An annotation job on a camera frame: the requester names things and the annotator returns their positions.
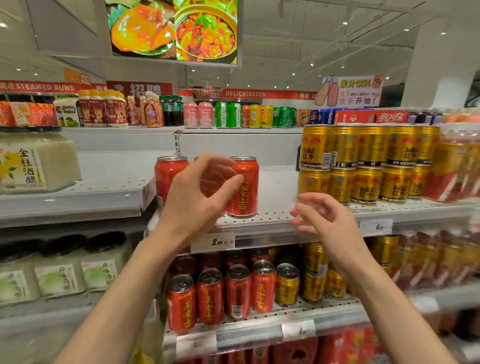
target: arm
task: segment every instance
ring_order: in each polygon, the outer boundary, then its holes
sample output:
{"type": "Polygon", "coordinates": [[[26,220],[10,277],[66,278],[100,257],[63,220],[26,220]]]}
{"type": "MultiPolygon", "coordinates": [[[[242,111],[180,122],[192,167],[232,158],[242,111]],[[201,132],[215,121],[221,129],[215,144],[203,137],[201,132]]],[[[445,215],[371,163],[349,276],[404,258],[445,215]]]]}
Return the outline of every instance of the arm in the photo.
{"type": "Polygon", "coordinates": [[[370,254],[352,213],[327,194],[300,194],[291,214],[316,234],[358,293],[392,364],[456,364],[440,339],[370,254]]]}
{"type": "Polygon", "coordinates": [[[215,224],[241,186],[234,161],[202,154],[173,180],[152,234],[135,249],[113,285],[57,358],[57,364],[128,363],[158,282],[179,249],[215,224]],[[225,183],[225,177],[232,177],[225,183]],[[200,188],[219,190],[206,198],[200,188]]]}

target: forearm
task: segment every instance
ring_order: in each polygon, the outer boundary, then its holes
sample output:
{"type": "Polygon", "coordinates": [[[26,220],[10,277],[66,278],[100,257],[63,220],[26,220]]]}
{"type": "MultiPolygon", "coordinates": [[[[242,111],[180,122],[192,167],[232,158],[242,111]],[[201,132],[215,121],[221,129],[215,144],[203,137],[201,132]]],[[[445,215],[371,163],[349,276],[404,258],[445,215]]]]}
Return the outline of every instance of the forearm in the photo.
{"type": "Polygon", "coordinates": [[[56,363],[128,363],[176,246],[158,231],[142,241],[56,363]]]}
{"type": "Polygon", "coordinates": [[[392,364],[456,364],[407,296],[373,261],[354,288],[392,364]]]}

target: white pillar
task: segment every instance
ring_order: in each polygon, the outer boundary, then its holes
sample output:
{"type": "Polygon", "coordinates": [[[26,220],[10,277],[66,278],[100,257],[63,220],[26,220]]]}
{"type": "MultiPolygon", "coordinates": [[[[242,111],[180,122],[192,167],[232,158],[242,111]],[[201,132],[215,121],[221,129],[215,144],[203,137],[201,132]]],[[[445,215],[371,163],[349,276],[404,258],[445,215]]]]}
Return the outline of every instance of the white pillar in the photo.
{"type": "Polygon", "coordinates": [[[480,68],[479,39],[478,29],[460,23],[447,27],[436,19],[422,25],[401,106],[462,108],[480,68]]]}

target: person's left hand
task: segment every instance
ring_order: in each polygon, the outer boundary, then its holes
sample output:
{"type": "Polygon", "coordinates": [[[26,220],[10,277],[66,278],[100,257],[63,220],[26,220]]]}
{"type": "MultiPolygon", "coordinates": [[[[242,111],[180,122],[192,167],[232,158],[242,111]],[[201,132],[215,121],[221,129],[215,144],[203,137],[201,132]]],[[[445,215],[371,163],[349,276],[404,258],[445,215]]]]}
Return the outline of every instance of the person's left hand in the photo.
{"type": "Polygon", "coordinates": [[[206,234],[243,182],[232,170],[234,164],[228,157],[202,153],[174,177],[155,230],[174,238],[179,247],[206,234]],[[200,189],[218,191],[207,198],[200,189]]]}

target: person's right hand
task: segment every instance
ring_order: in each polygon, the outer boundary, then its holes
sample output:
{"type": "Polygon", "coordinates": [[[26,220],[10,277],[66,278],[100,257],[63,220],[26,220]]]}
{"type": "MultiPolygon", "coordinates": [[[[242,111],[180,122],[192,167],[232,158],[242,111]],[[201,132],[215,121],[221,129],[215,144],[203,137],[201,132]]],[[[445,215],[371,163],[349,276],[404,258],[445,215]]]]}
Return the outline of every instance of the person's right hand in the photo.
{"type": "Polygon", "coordinates": [[[297,231],[315,234],[329,260],[342,275],[353,278],[359,269],[375,264],[353,214],[328,194],[298,195],[302,201],[290,211],[297,231]]]}

